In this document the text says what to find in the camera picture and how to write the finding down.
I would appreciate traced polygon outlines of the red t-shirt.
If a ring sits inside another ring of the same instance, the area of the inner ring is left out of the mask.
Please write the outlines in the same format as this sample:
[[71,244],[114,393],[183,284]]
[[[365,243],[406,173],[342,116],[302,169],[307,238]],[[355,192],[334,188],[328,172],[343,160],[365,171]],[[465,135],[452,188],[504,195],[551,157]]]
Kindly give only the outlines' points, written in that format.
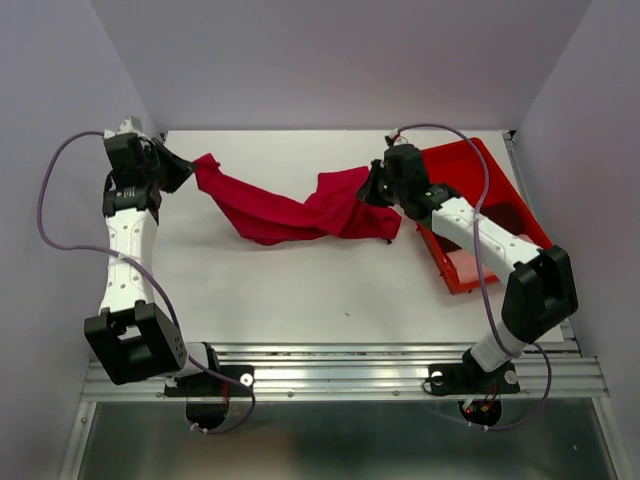
[[263,246],[326,236],[394,240],[401,216],[356,198],[367,176],[366,167],[322,172],[316,191],[299,202],[223,173],[211,154],[195,161],[199,191],[212,198],[240,237]]

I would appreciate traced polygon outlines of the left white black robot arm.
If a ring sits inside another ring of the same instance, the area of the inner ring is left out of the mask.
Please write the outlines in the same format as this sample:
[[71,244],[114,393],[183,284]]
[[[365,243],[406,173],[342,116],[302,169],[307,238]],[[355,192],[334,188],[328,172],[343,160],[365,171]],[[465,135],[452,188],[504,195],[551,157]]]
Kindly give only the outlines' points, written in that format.
[[85,338],[116,385],[188,376],[199,393],[213,393],[223,373],[216,354],[184,341],[152,275],[162,196],[176,192],[194,165],[145,135],[134,116],[105,132],[103,144],[111,165],[102,200],[109,261],[98,313],[84,322]]

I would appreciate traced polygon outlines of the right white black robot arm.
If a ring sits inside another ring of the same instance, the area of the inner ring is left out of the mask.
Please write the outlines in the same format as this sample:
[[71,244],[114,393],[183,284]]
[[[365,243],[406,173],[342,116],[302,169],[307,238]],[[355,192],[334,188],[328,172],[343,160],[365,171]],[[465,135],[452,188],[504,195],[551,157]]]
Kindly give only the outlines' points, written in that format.
[[471,253],[476,269],[489,268],[505,287],[501,317],[488,319],[489,333],[460,362],[430,365],[425,390],[434,396],[481,394],[490,387],[516,393],[510,361],[578,308],[570,257],[556,245],[544,249],[521,239],[483,215],[480,202],[432,182],[422,152],[399,140],[403,131],[386,135],[387,149],[372,161],[357,198],[400,207],[418,225]]

